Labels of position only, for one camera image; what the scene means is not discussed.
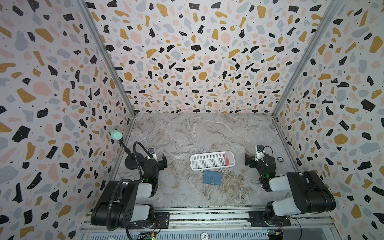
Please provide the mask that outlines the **white plastic basket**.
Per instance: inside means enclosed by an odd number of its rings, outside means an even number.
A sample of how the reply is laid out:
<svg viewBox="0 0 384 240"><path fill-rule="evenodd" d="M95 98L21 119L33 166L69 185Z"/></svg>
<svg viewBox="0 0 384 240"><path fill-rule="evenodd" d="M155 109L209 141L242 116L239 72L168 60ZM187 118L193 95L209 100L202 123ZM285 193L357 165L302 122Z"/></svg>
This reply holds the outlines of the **white plastic basket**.
<svg viewBox="0 0 384 240"><path fill-rule="evenodd" d="M192 155L190 157L190 166L193 171L205 171L205 170L213 170L213 169L220 169L220 168L229 168L225 164L225 154L233 154L233 153L231 151L222 151L222 152L211 152L211 153Z"/></svg>

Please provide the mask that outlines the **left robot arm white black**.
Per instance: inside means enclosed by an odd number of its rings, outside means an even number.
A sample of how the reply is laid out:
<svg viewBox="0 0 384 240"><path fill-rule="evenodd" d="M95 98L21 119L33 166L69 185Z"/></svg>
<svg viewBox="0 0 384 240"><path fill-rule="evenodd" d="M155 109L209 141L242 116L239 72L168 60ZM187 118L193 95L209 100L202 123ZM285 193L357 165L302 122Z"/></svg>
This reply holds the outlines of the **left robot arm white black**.
<svg viewBox="0 0 384 240"><path fill-rule="evenodd" d="M159 172L168 167L167 158L146 158L140 163L143 181L123 179L110 181L91 214L91 224L104 226L108 231L117 228L129 230L167 229L169 213L155 213L153 205L139 203L140 199L155 196Z"/></svg>

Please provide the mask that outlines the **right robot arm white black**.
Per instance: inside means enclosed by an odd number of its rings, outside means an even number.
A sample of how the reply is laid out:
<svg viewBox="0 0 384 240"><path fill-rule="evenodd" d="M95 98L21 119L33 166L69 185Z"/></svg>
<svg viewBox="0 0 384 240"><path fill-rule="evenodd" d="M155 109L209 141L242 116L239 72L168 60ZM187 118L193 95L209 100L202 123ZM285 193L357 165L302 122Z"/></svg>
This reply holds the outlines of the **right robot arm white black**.
<svg viewBox="0 0 384 240"><path fill-rule="evenodd" d="M276 159L263 152L252 157L245 154L245 165L258 171L259 181L265 191L291 194L285 199L268 202L264 211L250 211L249 222L253 227L290 226L290 217L321 214L336 208L334 196L314 171L288 172L277 176Z"/></svg>

